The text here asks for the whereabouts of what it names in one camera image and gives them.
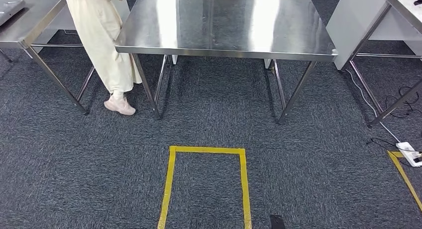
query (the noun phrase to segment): white power strip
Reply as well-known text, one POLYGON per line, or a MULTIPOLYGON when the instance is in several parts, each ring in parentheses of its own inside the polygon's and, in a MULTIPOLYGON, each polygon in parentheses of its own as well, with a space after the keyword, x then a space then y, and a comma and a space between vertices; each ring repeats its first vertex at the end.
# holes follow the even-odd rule
POLYGON ((414 151, 413 147, 408 142, 402 142, 402 143, 396 143, 396 147, 399 148, 402 155, 407 159, 407 161, 410 163, 413 167, 421 167, 422 162, 415 163, 413 160, 415 158, 421 157, 418 152, 412 152, 414 151))

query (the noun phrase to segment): gray carpet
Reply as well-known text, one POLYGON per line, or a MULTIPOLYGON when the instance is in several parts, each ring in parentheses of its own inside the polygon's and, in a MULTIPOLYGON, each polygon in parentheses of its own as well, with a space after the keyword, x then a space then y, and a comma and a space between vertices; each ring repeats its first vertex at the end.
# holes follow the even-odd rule
MULTIPOLYGON (((128 0, 133 5, 135 0, 128 0)), ((313 0, 327 23, 338 0, 313 0)), ((58 32, 53 42, 78 42, 58 32)), ((402 42, 371 42, 365 51, 409 52, 402 42)), ((94 74, 80 115, 22 51, 0 59, 0 228, 157 227, 170 145, 246 149, 252 225, 288 229, 418 228, 422 221, 386 150, 394 142, 373 118, 348 74, 319 63, 282 125, 275 77, 262 60, 180 57, 166 71, 157 121, 141 85, 128 94, 132 117, 103 107, 94 74)), ((73 92, 91 64, 83 49, 44 49, 41 56, 73 92)), ((153 88, 161 56, 141 60, 153 88)), ((419 77, 418 60, 356 61, 383 104, 419 77)), ((280 61, 290 95, 306 63, 280 61)), ((422 110, 422 101, 414 104, 422 110)), ((402 141, 421 148, 421 115, 400 108, 385 121, 402 141)), ((422 195, 420 169, 403 165, 422 195)), ((168 229, 243 228, 239 159, 178 153, 168 229)))

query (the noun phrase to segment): yellow floor marking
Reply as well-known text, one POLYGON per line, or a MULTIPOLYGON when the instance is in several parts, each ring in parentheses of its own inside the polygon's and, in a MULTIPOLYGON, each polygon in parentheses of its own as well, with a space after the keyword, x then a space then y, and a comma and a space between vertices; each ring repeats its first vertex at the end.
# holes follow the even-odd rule
POLYGON ((160 220, 158 221, 158 229, 164 229, 166 226, 167 213, 169 211, 169 203, 171 196, 171 186, 173 184, 174 162, 176 160, 176 152, 170 147, 169 166, 167 168, 166 186, 164 188, 163 204, 161 205, 160 220))
POLYGON ((167 169, 166 185, 164 188, 163 203, 161 205, 161 214, 158 221, 157 229, 164 229, 166 226, 167 213, 169 211, 169 203, 171 196, 171 188, 173 184, 174 164, 176 161, 176 152, 184 153, 227 153, 239 154, 240 159, 240 182, 242 184, 243 194, 243 218, 245 229, 252 229, 252 218, 249 202, 248 174, 246 170, 246 153, 244 148, 210 148, 210 147, 185 147, 170 146, 169 166, 167 169))
POLYGON ((405 171, 403 170, 403 167, 400 165, 400 162, 397 159, 398 157, 403 157, 403 155, 400 152, 391 152, 391 151, 388 151, 388 155, 390 156, 390 158, 393 161, 394 165, 396 166, 397 170, 402 175, 406 185, 408 186, 413 198, 415 199, 415 201, 416 201, 416 203, 419 207, 419 210, 422 212, 422 203, 421 203, 418 195, 416 194, 415 189, 413 188, 412 184, 410 183, 405 171))
POLYGON ((246 155, 245 150, 240 157, 240 181, 242 183, 243 192, 243 218, 245 221, 245 229, 252 229, 252 217, 250 213, 249 203, 249 186, 248 186, 248 174, 246 172, 246 155))
POLYGON ((389 152, 392 153, 396 158, 404 158, 401 152, 398 152, 398 151, 397 152, 389 151, 389 152))
POLYGON ((243 148, 209 148, 209 147, 185 147, 185 146, 172 146, 176 152, 185 153, 231 153, 241 154, 245 153, 243 148))

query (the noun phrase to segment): electrical cord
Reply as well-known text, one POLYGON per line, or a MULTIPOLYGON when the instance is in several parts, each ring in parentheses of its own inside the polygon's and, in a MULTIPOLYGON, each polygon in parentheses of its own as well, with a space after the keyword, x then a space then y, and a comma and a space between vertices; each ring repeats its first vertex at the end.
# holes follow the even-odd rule
MULTIPOLYGON (((362 88, 360 88, 360 86, 358 86, 358 84, 355 82, 355 80, 353 79, 353 75, 352 75, 352 73, 350 72, 350 71, 348 71, 347 69, 346 69, 346 71, 350 74, 350 77, 352 78, 352 82, 354 83, 354 85, 359 89, 359 91, 360 91, 360 94, 362 95, 362 98, 363 98, 363 100, 365 101, 365 103, 372 109, 372 111, 374 112, 374 115, 375 115, 375 117, 377 117, 377 112, 375 111, 375 109, 372 107, 372 105, 371 104, 369 104, 369 102, 366 100, 366 98, 365 98, 365 96, 364 96, 364 94, 363 94, 363 90, 362 90, 362 88)), ((410 88, 410 87, 407 87, 407 86, 403 86, 403 87, 400 87, 399 88, 399 94, 400 94, 400 96, 403 96, 402 95, 402 89, 404 89, 404 88, 410 88)), ((410 107, 410 112, 413 112, 413 111, 418 111, 419 113, 421 113, 422 114, 422 112, 420 111, 420 110, 415 110, 415 109, 413 109, 413 107, 412 107, 412 105, 411 104, 415 104, 418 100, 419 100, 419 93, 416 93, 417 94, 417 98, 416 98, 416 100, 414 101, 414 102, 412 102, 412 103, 409 103, 408 101, 406 101, 405 102, 405 104, 406 105, 408 105, 409 107, 410 107)), ((380 122, 380 124, 382 125, 382 127, 386 130, 386 131, 388 131, 388 133, 390 133, 391 134, 391 136, 393 137, 393 138, 395 138, 396 140, 397 140, 397 142, 399 142, 400 143, 400 140, 382 123, 382 122, 380 122)), ((380 140, 380 141, 382 141, 382 142, 384 142, 384 143, 387 143, 387 144, 389 144, 390 146, 393 146, 393 147, 395 147, 395 148, 397 148, 397 149, 399 149, 399 150, 402 150, 402 151, 407 151, 407 152, 417 152, 417 153, 419 153, 420 155, 422 154, 422 152, 421 151, 412 151, 412 150, 407 150, 407 149, 401 149, 401 148, 399 148, 399 147, 397 147, 396 145, 394 145, 394 144, 392 144, 392 143, 390 143, 390 142, 388 142, 388 141, 386 141, 386 140, 383 140, 383 139, 380 139, 380 138, 371 138, 371 142, 368 142, 368 143, 366 143, 367 145, 368 144, 370 144, 370 143, 375 143, 376 145, 378 145, 378 146, 380 146, 380 147, 382 147, 382 148, 384 148, 385 150, 388 150, 388 148, 387 147, 385 147, 385 146, 383 146, 383 145, 381 145, 380 143, 377 143, 377 142, 375 142, 375 140, 380 140)), ((405 165, 405 166, 407 166, 407 167, 412 167, 409 163, 405 163, 405 162, 403 162, 400 158, 397 158, 397 160, 401 163, 401 164, 403 164, 403 165, 405 165)))
MULTIPOLYGON (((362 88, 360 88, 360 86, 358 86, 358 84, 355 82, 352 73, 346 69, 346 71, 350 74, 350 77, 352 78, 352 82, 354 83, 354 85, 360 90, 360 94, 362 95, 363 100, 365 101, 365 103, 374 111, 374 115, 375 117, 378 117, 377 112, 375 111, 375 109, 372 107, 372 105, 366 100, 365 95, 363 94, 363 90, 362 88)), ((397 142, 401 143, 400 140, 382 123, 380 122, 381 126, 388 132, 391 134, 391 136, 397 140, 397 142)))
MULTIPOLYGON (((391 145, 391 146, 393 146, 393 147, 398 148, 398 147, 397 147, 397 146, 395 146, 394 144, 392 144, 392 143, 390 143, 390 142, 388 142, 388 141, 386 141, 386 140, 380 139, 380 138, 371 138, 371 142, 367 142, 367 143, 366 143, 366 145, 368 145, 368 144, 370 144, 370 143, 375 143, 376 145, 380 146, 381 148, 383 148, 383 149, 385 149, 385 150, 389 151, 389 149, 388 149, 387 147, 383 146, 383 145, 382 145, 382 144, 380 144, 380 143, 375 142, 375 139, 380 140, 380 141, 385 142, 385 143, 387 143, 387 144, 389 144, 389 145, 391 145)), ((403 162, 403 161, 402 161, 402 158, 398 158, 398 157, 396 157, 396 158, 397 158, 397 160, 398 160, 401 164, 403 164, 403 165, 405 165, 405 166, 407 166, 407 167, 413 168, 413 166, 411 166, 411 165, 410 165, 407 161, 403 162)))

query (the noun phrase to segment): woman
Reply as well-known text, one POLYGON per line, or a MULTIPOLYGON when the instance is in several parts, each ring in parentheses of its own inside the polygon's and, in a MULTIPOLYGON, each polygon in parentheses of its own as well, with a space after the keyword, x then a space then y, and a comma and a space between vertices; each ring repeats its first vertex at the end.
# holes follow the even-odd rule
POLYGON ((124 92, 133 83, 142 82, 129 54, 117 53, 114 47, 121 29, 121 19, 110 0, 66 0, 76 30, 98 75, 110 92, 104 106, 123 115, 133 115, 124 92))

